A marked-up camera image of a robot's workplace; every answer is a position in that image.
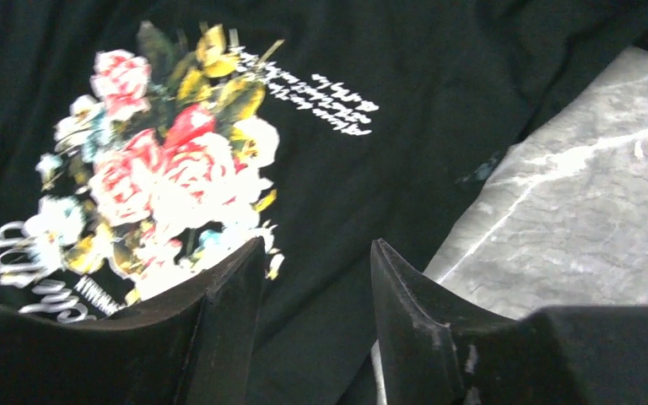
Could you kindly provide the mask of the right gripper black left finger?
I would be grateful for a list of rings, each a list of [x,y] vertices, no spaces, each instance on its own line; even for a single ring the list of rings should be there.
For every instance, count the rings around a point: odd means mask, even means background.
[[[0,305],[0,404],[242,404],[265,264],[262,238],[99,321]]]

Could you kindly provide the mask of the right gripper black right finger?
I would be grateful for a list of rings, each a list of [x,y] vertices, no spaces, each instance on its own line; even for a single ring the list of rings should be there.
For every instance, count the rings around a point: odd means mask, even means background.
[[[547,306],[514,320],[383,240],[371,282],[390,404],[648,404],[648,305]]]

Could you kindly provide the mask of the black floral print t-shirt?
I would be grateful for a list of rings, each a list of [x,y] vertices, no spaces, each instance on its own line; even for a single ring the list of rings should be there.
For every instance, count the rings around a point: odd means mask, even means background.
[[[262,238],[242,404],[373,404],[370,248],[425,266],[648,1],[0,1],[0,305],[99,321]]]

